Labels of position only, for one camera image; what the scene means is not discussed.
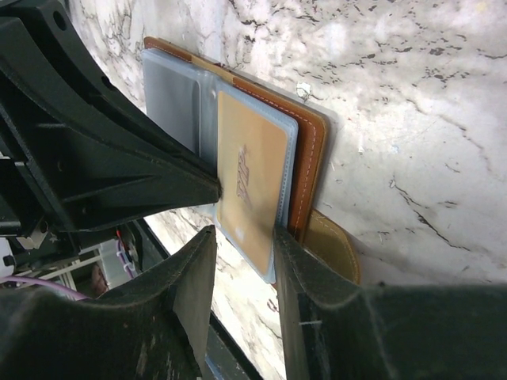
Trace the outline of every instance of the leather strap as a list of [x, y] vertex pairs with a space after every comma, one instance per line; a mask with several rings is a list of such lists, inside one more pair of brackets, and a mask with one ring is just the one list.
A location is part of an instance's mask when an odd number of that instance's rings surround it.
[[[145, 48], [156, 48], [219, 75], [224, 81], [232, 84], [234, 87], [255, 96], [257, 99], [264, 101], [265, 103], [269, 103], [284, 113], [290, 113], [290, 116], [295, 117], [299, 124], [302, 122], [310, 122], [312, 126], [312, 122], [309, 120], [315, 120], [313, 122], [313, 126], [318, 124], [318, 118], [321, 116], [316, 112], [312, 112], [311, 110], [308, 110], [308, 108], [303, 108], [301, 104], [282, 97], [270, 89], [266, 89], [265, 87], [234, 73], [232, 70], [223, 67], [220, 63], [214, 63], [211, 60], [193, 55], [176, 45], [158, 38], [146, 37], [144, 44]], [[322, 135], [320, 138], [325, 140], [326, 133], [324, 132], [320, 135]], [[313, 156], [310, 157], [310, 159], [300, 158], [300, 161], [306, 160], [306, 162], [310, 162], [307, 167], [309, 172], [314, 170], [315, 173], [318, 174], [318, 169], [323, 156], [323, 141], [320, 142], [320, 147], [321, 149], [317, 154], [314, 153], [312, 148], [311, 154], [315, 154], [314, 158]], [[360, 265], [356, 250], [354, 249], [349, 236], [331, 219], [327, 218], [319, 211], [311, 209], [311, 201], [313, 200], [316, 184], [317, 181], [314, 177], [310, 187], [308, 188], [305, 184], [301, 187], [304, 191], [296, 195], [298, 200], [303, 200], [303, 202], [308, 202], [309, 204], [307, 207], [307, 213], [303, 216], [303, 219], [305, 219], [304, 223], [301, 224], [301, 226], [304, 225], [306, 228], [298, 230], [299, 221], [297, 221], [295, 223], [294, 235], [299, 243], [309, 249], [315, 256], [321, 258], [336, 273], [354, 283], [359, 283]]]

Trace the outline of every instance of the white stitching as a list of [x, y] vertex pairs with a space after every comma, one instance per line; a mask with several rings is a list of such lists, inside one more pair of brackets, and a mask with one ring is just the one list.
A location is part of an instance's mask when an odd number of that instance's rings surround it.
[[241, 87], [240, 85], [238, 84], [234, 84], [236, 87], [238, 87], [239, 89], [242, 89], [243, 91], [246, 91], [247, 93], [249, 93], [250, 95], [252, 95], [253, 97], [256, 97], [258, 99], [262, 99], [263, 101], [267, 101], [268, 103], [270, 103], [273, 107], [276, 107], [278, 109], [281, 109], [285, 112], [288, 112], [290, 113], [291, 115], [293, 115], [295, 118], [297, 119], [301, 119], [303, 121], [306, 121], [307, 123], [309, 123], [311, 125], [311, 127], [313, 128], [313, 132], [314, 132], [314, 139], [312, 141], [312, 145], [311, 145], [311, 152], [310, 152], [310, 161], [308, 162], [308, 170], [307, 170], [307, 176], [306, 178], [304, 179], [304, 188], [303, 188], [303, 194], [301, 195], [301, 202], [299, 203], [299, 210], [298, 210], [298, 218], [296, 219], [295, 221], [295, 228], [294, 228], [294, 234], [293, 236], [295, 236], [297, 230], [298, 230], [298, 225], [299, 225], [299, 220], [300, 220], [300, 217], [301, 217], [301, 210], [303, 209], [303, 201], [304, 201], [304, 196], [307, 192], [307, 186], [308, 186], [308, 177], [310, 176], [310, 168], [311, 168], [311, 161], [313, 160], [313, 157], [314, 157], [314, 151], [315, 151], [315, 140], [317, 139], [317, 132], [315, 130], [315, 125], [307, 120], [307, 119], [304, 119], [302, 116], [294, 113], [293, 111], [289, 110], [289, 109], [286, 109], [284, 107], [282, 107], [281, 105], [278, 105], [272, 101], [270, 101], [269, 99], [266, 99], [265, 97], [262, 97], [261, 95], [257, 95], [256, 93], [252, 93], [251, 91], [249, 91], [248, 89], [245, 89], [244, 87]]

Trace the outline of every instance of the card holder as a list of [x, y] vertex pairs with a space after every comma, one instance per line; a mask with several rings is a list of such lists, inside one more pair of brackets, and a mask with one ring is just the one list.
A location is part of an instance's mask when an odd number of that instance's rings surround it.
[[[304, 247], [321, 257], [336, 273], [359, 283], [360, 265], [350, 237], [338, 224], [312, 208], [324, 157], [329, 120], [314, 109], [268, 89], [223, 64], [194, 55], [166, 40], [148, 36], [144, 39], [144, 46], [147, 49], [163, 51], [178, 60], [217, 74], [226, 83], [297, 120], [298, 142], [288, 231]], [[202, 207], [200, 212], [210, 214]]]
[[[167, 134], [199, 155], [216, 170], [218, 170], [219, 162], [220, 96], [223, 97], [227, 95], [231, 99], [236, 100], [240, 107], [244, 106], [246, 107], [245, 109], [249, 109], [253, 112], [250, 114], [245, 113], [245, 115], [250, 115], [250, 117], [247, 116], [244, 120], [241, 120], [240, 117], [238, 126], [234, 128], [233, 131], [241, 130], [244, 125], [247, 126], [245, 133], [248, 133], [248, 128], [263, 127], [264, 130], [259, 131], [257, 134], [257, 139], [262, 140], [268, 138], [266, 133], [269, 133], [269, 129], [273, 128], [268, 126], [268, 124], [282, 130], [286, 137], [286, 144], [282, 147], [282, 149], [285, 149], [285, 155], [284, 160], [281, 162], [280, 173], [278, 175], [275, 174], [273, 177], [273, 181], [275, 182], [280, 178], [277, 205], [276, 209], [273, 210], [273, 212], [276, 213], [273, 215], [275, 218], [273, 225], [277, 224], [287, 227], [291, 199], [292, 173], [294, 169], [298, 134], [298, 123], [296, 120], [262, 101], [251, 97], [249, 94], [234, 88], [232, 85], [226, 83], [220, 76], [208, 70], [201, 69], [157, 49], [146, 49], [142, 54], [148, 116]], [[235, 110], [233, 108], [234, 106], [225, 108], [222, 109], [221, 112], [234, 113]], [[260, 121], [251, 123], [251, 120], [248, 119], [250, 119], [252, 115], [261, 117], [261, 119], [259, 119]], [[256, 157], [257, 163], [259, 165], [265, 165], [267, 161], [266, 158], [262, 156], [266, 154], [269, 155], [270, 152], [261, 152], [263, 149], [261, 141], [250, 141], [248, 143], [252, 143], [252, 146], [256, 147], [255, 151], [251, 152], [251, 154]], [[272, 181], [268, 180], [267, 182], [266, 187], [272, 185]], [[226, 183], [223, 185], [227, 186], [227, 189], [229, 189], [234, 184]], [[261, 202], [259, 207], [262, 207], [262, 202], [266, 200], [262, 198], [262, 191], [257, 190], [257, 193], [253, 195], [257, 197], [257, 204]], [[234, 202], [237, 203], [238, 200], [233, 199], [232, 203], [229, 202], [227, 204], [227, 206], [231, 208], [231, 215], [234, 212], [232, 210], [235, 209], [239, 209], [239, 211], [236, 212], [243, 213], [242, 216], [247, 215], [249, 211], [246, 211], [244, 207], [242, 208], [241, 204], [234, 204]], [[223, 226], [224, 217], [220, 218], [216, 211], [217, 208], [213, 213], [214, 222], [222, 230], [228, 240], [246, 258], [261, 278], [269, 283], [275, 282], [272, 242], [269, 244], [268, 249], [260, 249], [259, 245], [256, 246], [256, 249], [253, 249], [252, 245], [243, 244], [244, 241], [235, 234], [236, 229], [231, 227], [234, 225], [235, 221], [231, 223], [229, 220], [228, 223]], [[252, 212], [252, 214], [248, 214], [252, 220], [246, 223], [246, 232], [250, 234], [250, 240], [252, 240], [252, 236], [258, 233], [262, 223], [266, 223], [265, 218], [269, 217], [269, 213], [272, 212], [272, 210], [266, 210], [265, 213], [267, 215], [261, 215], [261, 213], [255, 210]], [[272, 228], [273, 226], [271, 226], [268, 233], [269, 241], [272, 239]]]

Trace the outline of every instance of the wallet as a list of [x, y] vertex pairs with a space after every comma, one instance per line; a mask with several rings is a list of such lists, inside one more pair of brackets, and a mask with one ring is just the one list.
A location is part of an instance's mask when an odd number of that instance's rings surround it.
[[[167, 133], [178, 139], [178, 136], [168, 130], [172, 128], [168, 119], [164, 115], [157, 115], [157, 112], [164, 112], [168, 107], [183, 107], [181, 104], [192, 107], [193, 116], [190, 120], [185, 120], [185, 125], [192, 126], [192, 133], [185, 133], [188, 142], [183, 143], [204, 160], [213, 162], [213, 158], [217, 157], [214, 149], [217, 147], [218, 133], [207, 135], [207, 131], [218, 130], [218, 125], [208, 125], [217, 123], [218, 116], [208, 107], [207, 103], [211, 102], [204, 101], [204, 99], [217, 97], [216, 89], [208, 85], [209, 82], [216, 81], [217, 77], [272, 109], [290, 116], [297, 123], [292, 186], [290, 186], [290, 196], [285, 197], [289, 199], [286, 227], [300, 244], [320, 257], [334, 271], [354, 283], [359, 283], [360, 266], [349, 236], [340, 226], [312, 207], [326, 148], [329, 125], [327, 118], [304, 104], [284, 97], [219, 63], [193, 55], [174, 44], [154, 37], [146, 37], [144, 43], [149, 51], [156, 49], [165, 54], [166, 58], [170, 56], [171, 59], [178, 60], [183, 64], [181, 69], [186, 70], [187, 78], [193, 79], [193, 84], [187, 83], [183, 87], [185, 90], [174, 92], [178, 94], [177, 100], [160, 97], [156, 91], [147, 91], [148, 116]], [[151, 87], [148, 72], [149, 70], [145, 67], [145, 88]], [[173, 81], [166, 85], [173, 88], [179, 86]], [[160, 88], [161, 84], [158, 83], [155, 87]], [[162, 107], [161, 104], [152, 107], [158, 101], [162, 101], [167, 108]], [[183, 123], [183, 120], [172, 120], [171, 125]]]
[[217, 74], [157, 49], [143, 51], [147, 113], [215, 166], [213, 219], [266, 282], [275, 281], [275, 225], [287, 227], [298, 124]]

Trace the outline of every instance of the card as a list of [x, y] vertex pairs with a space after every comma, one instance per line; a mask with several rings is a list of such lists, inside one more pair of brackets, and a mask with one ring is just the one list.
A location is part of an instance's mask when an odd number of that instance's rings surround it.
[[218, 177], [222, 197], [216, 218], [222, 231], [265, 276], [272, 263], [273, 227], [288, 136], [228, 93], [218, 94]]

